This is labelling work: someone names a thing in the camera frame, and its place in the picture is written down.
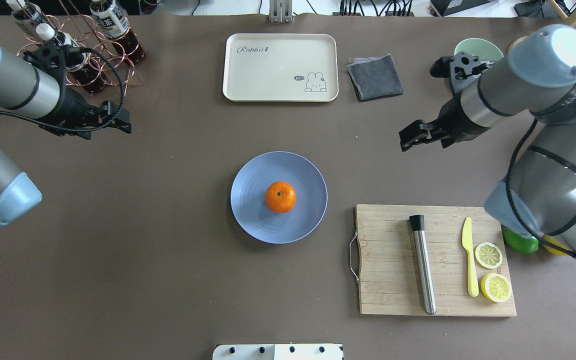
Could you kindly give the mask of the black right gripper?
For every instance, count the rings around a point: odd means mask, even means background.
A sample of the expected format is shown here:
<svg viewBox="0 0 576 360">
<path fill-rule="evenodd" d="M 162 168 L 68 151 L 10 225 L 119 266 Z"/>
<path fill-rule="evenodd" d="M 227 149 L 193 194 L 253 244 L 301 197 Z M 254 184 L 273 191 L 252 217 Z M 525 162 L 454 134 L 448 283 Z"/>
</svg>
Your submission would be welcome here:
<svg viewBox="0 0 576 360">
<path fill-rule="evenodd" d="M 398 132 L 402 152 L 437 141 L 442 148 L 448 148 L 455 142 L 471 141 L 491 128 L 496 123 L 496 113 L 480 94 L 478 76 L 494 63 L 464 51 L 437 59 L 429 73 L 449 80 L 452 98 L 434 121 L 415 120 Z"/>
</svg>

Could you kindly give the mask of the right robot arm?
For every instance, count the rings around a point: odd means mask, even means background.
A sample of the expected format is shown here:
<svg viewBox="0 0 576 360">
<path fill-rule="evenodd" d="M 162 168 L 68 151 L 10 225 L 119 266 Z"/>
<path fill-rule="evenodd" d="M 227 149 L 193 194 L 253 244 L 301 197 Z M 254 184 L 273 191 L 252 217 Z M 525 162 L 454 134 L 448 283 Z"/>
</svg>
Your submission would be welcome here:
<svg viewBox="0 0 576 360">
<path fill-rule="evenodd" d="M 540 133 L 496 185 L 484 208 L 522 237 L 542 233 L 576 259 L 576 29 L 544 26 L 457 92 L 436 120 L 400 131 L 403 151 L 471 141 L 528 110 Z"/>
</svg>

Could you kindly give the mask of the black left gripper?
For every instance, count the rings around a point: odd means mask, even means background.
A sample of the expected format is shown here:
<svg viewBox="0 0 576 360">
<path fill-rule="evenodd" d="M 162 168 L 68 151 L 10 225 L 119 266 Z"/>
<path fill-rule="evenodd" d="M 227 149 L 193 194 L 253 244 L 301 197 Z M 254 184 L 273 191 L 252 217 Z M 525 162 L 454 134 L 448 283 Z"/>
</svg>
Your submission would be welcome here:
<svg viewBox="0 0 576 360">
<path fill-rule="evenodd" d="M 55 135 L 69 134 L 87 140 L 91 132 L 105 128 L 131 134 L 129 111 L 111 101 L 103 101 L 100 107 L 94 107 L 79 92 L 67 86 L 67 60 L 84 54 L 99 55 L 99 52 L 93 48 L 53 44 L 23 51 L 23 60 L 54 79 L 59 91 L 53 110 L 37 119 L 39 127 Z"/>
</svg>

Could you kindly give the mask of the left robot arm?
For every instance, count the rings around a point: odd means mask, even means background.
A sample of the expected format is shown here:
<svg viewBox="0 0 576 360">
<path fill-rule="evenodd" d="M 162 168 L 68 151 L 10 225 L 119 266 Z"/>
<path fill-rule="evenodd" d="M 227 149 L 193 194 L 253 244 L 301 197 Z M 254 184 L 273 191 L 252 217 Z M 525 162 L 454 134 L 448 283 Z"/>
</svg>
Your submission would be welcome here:
<svg viewBox="0 0 576 360">
<path fill-rule="evenodd" d="M 70 45 L 42 45 L 25 51 L 23 58 L 0 47 L 0 116 L 24 120 L 57 136 L 90 139 L 105 128 L 131 133 L 125 110 L 125 84 L 119 80 L 119 103 L 105 101 L 95 107 L 66 84 L 67 62 L 99 51 Z M 42 194 L 0 148 L 0 228 L 38 205 Z"/>
</svg>

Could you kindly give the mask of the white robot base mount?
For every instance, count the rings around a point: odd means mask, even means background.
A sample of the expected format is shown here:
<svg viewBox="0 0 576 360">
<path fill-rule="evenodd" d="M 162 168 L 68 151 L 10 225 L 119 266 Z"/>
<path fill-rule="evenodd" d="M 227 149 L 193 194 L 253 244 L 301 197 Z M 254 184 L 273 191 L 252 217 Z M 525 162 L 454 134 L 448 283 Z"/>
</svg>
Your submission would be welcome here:
<svg viewBox="0 0 576 360">
<path fill-rule="evenodd" d="M 213 360 L 343 360 L 342 344 L 331 342 L 276 344 L 220 344 Z"/>
</svg>

